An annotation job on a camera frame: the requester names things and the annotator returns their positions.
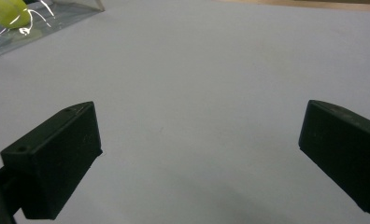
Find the yellow ball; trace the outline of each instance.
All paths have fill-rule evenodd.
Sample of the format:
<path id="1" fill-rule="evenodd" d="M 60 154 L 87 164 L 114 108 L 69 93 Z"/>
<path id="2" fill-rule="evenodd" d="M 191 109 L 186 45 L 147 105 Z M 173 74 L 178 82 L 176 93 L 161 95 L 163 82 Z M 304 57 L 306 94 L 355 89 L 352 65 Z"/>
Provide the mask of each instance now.
<path id="1" fill-rule="evenodd" d="M 30 23 L 27 5 L 22 0 L 0 0 L 0 25 L 19 28 Z"/>

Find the transparent plastic bag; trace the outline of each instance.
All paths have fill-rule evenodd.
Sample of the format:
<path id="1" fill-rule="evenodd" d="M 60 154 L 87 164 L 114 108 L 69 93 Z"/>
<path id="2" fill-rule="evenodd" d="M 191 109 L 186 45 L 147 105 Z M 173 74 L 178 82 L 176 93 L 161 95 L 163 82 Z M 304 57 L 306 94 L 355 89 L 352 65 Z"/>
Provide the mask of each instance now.
<path id="1" fill-rule="evenodd" d="M 30 20 L 18 28 L 7 28 L 0 24 L 0 55 L 104 11 L 100 0 L 24 0 L 24 2 L 27 3 L 25 10 L 29 13 Z"/>

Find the white surface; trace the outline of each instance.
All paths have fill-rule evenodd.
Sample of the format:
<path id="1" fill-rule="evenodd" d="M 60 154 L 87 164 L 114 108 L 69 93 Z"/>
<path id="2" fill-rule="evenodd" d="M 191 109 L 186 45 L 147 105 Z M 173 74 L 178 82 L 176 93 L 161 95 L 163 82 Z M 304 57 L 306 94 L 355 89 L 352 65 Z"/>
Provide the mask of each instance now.
<path id="1" fill-rule="evenodd" d="M 369 12 L 105 5 L 0 57 L 0 150 L 93 100 L 105 151 L 55 222 L 19 224 L 370 223 L 297 145 L 309 99 L 370 119 Z"/>

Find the white table surface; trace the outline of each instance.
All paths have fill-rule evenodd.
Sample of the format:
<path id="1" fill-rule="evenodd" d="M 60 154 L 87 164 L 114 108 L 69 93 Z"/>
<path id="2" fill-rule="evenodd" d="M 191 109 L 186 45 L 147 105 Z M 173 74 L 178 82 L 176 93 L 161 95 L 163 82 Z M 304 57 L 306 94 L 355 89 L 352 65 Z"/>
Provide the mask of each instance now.
<path id="1" fill-rule="evenodd" d="M 0 151 L 85 101 L 105 151 L 54 222 L 19 224 L 370 223 L 297 145 L 309 99 L 370 119 L 370 12 L 104 3 L 0 57 Z"/>

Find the yellow object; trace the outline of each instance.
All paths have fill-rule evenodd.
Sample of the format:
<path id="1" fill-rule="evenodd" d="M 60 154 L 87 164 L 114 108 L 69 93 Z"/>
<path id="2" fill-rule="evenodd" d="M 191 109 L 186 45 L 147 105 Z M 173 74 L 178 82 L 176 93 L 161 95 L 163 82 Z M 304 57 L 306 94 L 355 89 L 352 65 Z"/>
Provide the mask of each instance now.
<path id="1" fill-rule="evenodd" d="M 22 0 L 0 0 L 0 25 L 19 28 L 31 21 L 27 5 Z"/>

